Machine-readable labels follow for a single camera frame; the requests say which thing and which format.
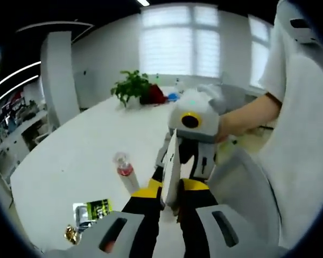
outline plant pot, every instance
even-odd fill
[[[125,108],[126,109],[137,109],[140,105],[140,99],[137,97],[130,97]]]

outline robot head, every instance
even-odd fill
[[[212,107],[212,100],[206,92],[186,90],[171,111],[168,121],[170,133],[177,129],[177,135],[180,137],[214,142],[219,115]]]
[[[284,30],[300,44],[320,44],[318,38],[300,13],[298,8],[287,0],[280,0],[276,16]]]

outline blue object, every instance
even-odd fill
[[[12,133],[17,128],[17,125],[12,118],[9,118],[8,120],[8,131],[9,133]]]
[[[171,93],[167,96],[168,101],[177,101],[179,100],[179,95],[177,93]]]

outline plastic bottle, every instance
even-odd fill
[[[129,162],[127,153],[116,153],[114,156],[114,163],[116,165],[117,173],[129,194],[132,195],[134,192],[138,191],[139,183],[137,181],[133,166]]]
[[[179,78],[176,78],[175,88],[179,95],[182,95],[185,90],[184,83]]]

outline led light strip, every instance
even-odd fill
[[[29,81],[31,81],[31,80],[33,80],[33,79],[35,79],[35,78],[38,78],[38,75],[35,75],[34,77],[31,77],[31,78],[29,78],[29,79],[25,80],[24,82],[21,82],[21,83],[20,83],[20,84],[18,84],[17,86],[14,86],[12,89],[10,89],[9,91],[7,91],[4,95],[2,95],[2,96],[0,97],[0,101],[1,101],[4,97],[6,97],[9,93],[11,93],[11,92],[12,92],[12,91],[14,91],[15,89],[17,89],[18,87],[22,86],[23,84],[25,84],[25,83],[27,83],[27,82],[29,82]]]
[[[150,5],[150,3],[147,2],[147,0],[136,0],[136,1],[138,1],[139,3],[141,3],[142,6],[149,6]]]
[[[21,71],[24,71],[26,69],[29,69],[30,67],[36,66],[41,64],[41,61],[30,64],[28,66],[23,67],[22,69],[19,69],[18,71],[15,71],[13,74],[10,74],[9,76],[7,76],[6,78],[4,78],[3,80],[0,81],[0,85],[3,84],[5,81],[7,81],[9,78],[15,76],[16,74],[20,73]]]
[[[85,32],[87,32],[88,30],[91,30],[94,26],[95,26],[95,25],[92,25],[92,26],[88,27],[86,30],[84,30],[83,32],[81,32],[78,36],[76,36],[76,37],[75,37],[75,39],[73,39],[73,40],[72,40],[72,43],[73,43],[74,41],[76,41],[76,40],[77,40],[77,38],[79,38],[80,36],[82,36]]]
[[[36,23],[36,24],[31,24],[31,25],[25,26],[25,27],[17,30],[16,33],[20,32],[20,31],[25,31],[29,28],[35,28],[35,27],[45,26],[45,25],[55,25],[55,24],[74,24],[74,25],[84,25],[84,26],[89,26],[89,27],[94,26],[93,24],[82,23],[80,21],[46,21],[44,23]]]

